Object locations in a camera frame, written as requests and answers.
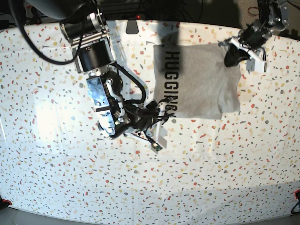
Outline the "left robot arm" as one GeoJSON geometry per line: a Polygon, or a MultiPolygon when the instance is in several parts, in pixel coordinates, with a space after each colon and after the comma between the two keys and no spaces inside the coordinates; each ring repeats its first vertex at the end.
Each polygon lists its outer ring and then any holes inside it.
{"type": "Polygon", "coordinates": [[[266,61],[266,52],[260,59],[257,50],[264,50],[263,45],[272,37],[273,31],[283,31],[288,26],[288,9],[286,0],[259,0],[259,18],[233,36],[218,43],[227,46],[224,63],[226,67],[237,66],[244,60],[266,61]]]}

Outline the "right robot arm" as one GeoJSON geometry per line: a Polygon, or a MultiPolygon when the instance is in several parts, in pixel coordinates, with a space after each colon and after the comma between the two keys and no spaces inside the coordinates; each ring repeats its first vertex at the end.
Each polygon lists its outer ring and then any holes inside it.
{"type": "Polygon", "coordinates": [[[76,64],[78,73],[87,73],[88,93],[94,103],[97,125],[109,138],[131,134],[154,143],[162,138],[162,125],[171,114],[167,97],[144,105],[143,85],[116,61],[107,23],[95,0],[32,0],[30,4],[42,14],[59,21],[65,39],[73,49],[73,57],[56,61],[45,56],[24,29],[25,20],[19,10],[22,2],[10,0],[11,15],[27,44],[43,60],[55,65],[76,64]]]}

